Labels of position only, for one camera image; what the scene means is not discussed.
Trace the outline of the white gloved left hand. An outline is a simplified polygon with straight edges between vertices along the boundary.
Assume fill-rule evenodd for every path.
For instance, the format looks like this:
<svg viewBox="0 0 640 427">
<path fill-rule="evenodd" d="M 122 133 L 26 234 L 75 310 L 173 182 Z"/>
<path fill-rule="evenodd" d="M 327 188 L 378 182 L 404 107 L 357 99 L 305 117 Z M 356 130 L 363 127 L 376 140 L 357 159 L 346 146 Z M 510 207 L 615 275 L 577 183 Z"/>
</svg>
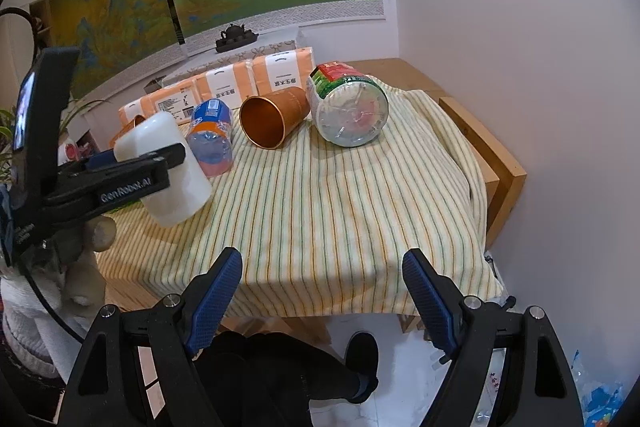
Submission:
<svg viewBox="0 0 640 427">
<path fill-rule="evenodd" d="M 30 373 L 43 378 L 70 379 L 81 341 L 105 303 L 105 280 L 96 254 L 114 243 L 116 223 L 97 217 L 85 224 L 84 251 L 66 267 L 49 262 L 32 270 L 43 298 L 65 324 L 52 319 L 16 268 L 1 265 L 2 333 L 6 343 Z"/>
</svg>

